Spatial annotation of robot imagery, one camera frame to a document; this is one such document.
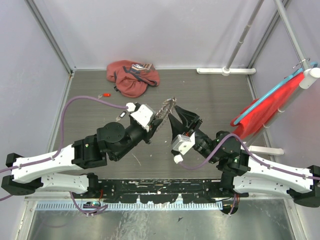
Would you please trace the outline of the grey rack pole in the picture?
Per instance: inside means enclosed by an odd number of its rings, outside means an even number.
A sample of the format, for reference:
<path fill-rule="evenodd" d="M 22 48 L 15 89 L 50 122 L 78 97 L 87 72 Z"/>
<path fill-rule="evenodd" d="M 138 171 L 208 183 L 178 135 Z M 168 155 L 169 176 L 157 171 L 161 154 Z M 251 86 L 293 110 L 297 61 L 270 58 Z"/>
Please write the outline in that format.
<path fill-rule="evenodd" d="M 248 22 L 247 22 L 247 24 L 246 24 L 242 34 L 241 34 L 241 36 L 240 36 L 240 38 L 239 38 L 239 40 L 238 40 L 238 42 L 237 42 L 232 54 L 231 54 L 231 56 L 230 56 L 230 58 L 229 58 L 229 60 L 228 60 L 228 62 L 226 64 L 226 66 L 225 66 L 226 69 L 231 69 L 231 65 L 232 65 L 233 61 L 235 60 L 235 58 L 236 58 L 236 56 L 237 56 L 242 44 L 244 43 L 244 40 L 245 40 L 245 38 L 246 38 L 246 36 L 247 36 L 251 26 L 252 26 L 257 14 L 258 14 L 263 2 L 264 2 L 264 0 L 259 0 L 257 2 L 257 4 L 256 4 L 256 6 L 255 6 L 255 8 L 254 8 L 254 10 L 253 10 Z"/>

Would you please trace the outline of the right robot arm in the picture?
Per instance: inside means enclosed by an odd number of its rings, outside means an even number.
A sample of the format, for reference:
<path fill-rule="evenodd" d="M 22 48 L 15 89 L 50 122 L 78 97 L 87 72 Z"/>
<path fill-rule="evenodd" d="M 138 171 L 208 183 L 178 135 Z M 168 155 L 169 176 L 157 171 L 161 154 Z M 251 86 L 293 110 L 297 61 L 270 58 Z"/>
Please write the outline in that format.
<path fill-rule="evenodd" d="M 318 208 L 320 206 L 320 168 L 293 167 L 264 159 L 252 153 L 240 137 L 228 131 L 219 131 L 211 139 L 199 127 L 200 117 L 179 106 L 178 114 L 168 115 L 172 130 L 171 153 L 176 164 L 183 163 L 183 156 L 191 149 L 204 162 L 190 166 L 196 170 L 206 163 L 216 164 L 222 172 L 219 191 L 225 197 L 248 193 L 274 194 L 293 199 L 297 205 Z"/>

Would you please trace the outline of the key with black tag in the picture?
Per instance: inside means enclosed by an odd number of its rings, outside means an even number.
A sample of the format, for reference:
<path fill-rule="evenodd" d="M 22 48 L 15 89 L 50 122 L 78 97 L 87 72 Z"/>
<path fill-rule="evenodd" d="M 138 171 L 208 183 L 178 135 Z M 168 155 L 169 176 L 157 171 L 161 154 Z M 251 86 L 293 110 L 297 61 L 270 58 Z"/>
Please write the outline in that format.
<path fill-rule="evenodd" d="M 116 117 L 116 122 L 119 122 L 121 119 L 123 119 L 126 116 L 127 112 L 123 111 Z"/>

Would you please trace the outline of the red cloth on hanger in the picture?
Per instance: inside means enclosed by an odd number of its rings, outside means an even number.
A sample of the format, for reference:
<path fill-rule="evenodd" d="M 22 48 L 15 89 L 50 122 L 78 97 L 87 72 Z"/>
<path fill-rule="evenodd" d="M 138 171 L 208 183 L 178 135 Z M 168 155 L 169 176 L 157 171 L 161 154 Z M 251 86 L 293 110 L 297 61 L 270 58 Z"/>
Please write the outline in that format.
<path fill-rule="evenodd" d="M 299 73 L 263 100 L 239 123 L 236 123 L 237 118 L 234 118 L 230 123 L 232 127 L 235 127 L 233 133 L 242 140 L 252 134 L 256 134 L 264 124 L 271 120 L 276 111 L 288 101 L 303 79 L 304 74 Z"/>

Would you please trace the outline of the key with red tag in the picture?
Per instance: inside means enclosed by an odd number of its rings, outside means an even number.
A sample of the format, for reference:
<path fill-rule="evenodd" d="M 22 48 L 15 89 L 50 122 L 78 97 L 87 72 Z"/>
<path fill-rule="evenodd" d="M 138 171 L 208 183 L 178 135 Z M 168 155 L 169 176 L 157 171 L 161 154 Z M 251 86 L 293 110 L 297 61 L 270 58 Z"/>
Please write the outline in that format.
<path fill-rule="evenodd" d="M 108 97 L 110 97 L 111 96 L 111 94 L 110 93 L 102 93 L 102 94 L 99 94 L 98 95 L 98 99 L 100 99 L 100 98 L 108 98 Z"/>

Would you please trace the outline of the red crumpled shirt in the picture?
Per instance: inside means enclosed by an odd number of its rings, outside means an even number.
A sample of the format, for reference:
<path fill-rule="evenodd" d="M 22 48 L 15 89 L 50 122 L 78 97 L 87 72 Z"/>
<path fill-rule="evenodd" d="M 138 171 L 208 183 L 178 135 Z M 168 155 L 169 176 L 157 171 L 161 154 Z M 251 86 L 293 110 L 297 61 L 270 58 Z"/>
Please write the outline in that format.
<path fill-rule="evenodd" d="M 106 79 L 115 89 L 128 98 L 138 98 L 147 88 L 160 85 L 160 75 L 151 63 L 119 60 L 106 67 Z"/>

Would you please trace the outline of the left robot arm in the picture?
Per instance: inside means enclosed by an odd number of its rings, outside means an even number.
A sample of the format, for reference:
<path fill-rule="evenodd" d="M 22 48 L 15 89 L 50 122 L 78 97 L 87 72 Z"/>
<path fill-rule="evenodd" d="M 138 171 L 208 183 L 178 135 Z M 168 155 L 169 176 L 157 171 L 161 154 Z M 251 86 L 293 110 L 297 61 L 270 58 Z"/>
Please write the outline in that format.
<path fill-rule="evenodd" d="M 110 122 L 98 128 L 96 134 L 77 140 L 60 151 L 34 157 L 10 153 L 6 166 L 11 174 L 2 178 L 1 188 L 12 196 L 36 192 L 73 192 L 95 198 L 101 189 L 97 175 L 67 175 L 64 172 L 103 167 L 108 161 L 119 161 L 141 141 L 150 144 L 162 122 L 161 119 L 153 119 L 148 130 L 133 118 L 128 127 L 119 122 Z"/>

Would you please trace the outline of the white rack base bar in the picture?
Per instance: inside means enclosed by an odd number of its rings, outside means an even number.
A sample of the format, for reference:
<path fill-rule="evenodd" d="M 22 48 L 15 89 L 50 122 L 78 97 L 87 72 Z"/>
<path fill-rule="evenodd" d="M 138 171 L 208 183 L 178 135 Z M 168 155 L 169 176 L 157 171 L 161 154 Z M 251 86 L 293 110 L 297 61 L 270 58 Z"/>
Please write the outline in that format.
<path fill-rule="evenodd" d="M 255 68 L 197 68 L 196 72 L 202 75 L 253 75 L 257 72 Z"/>

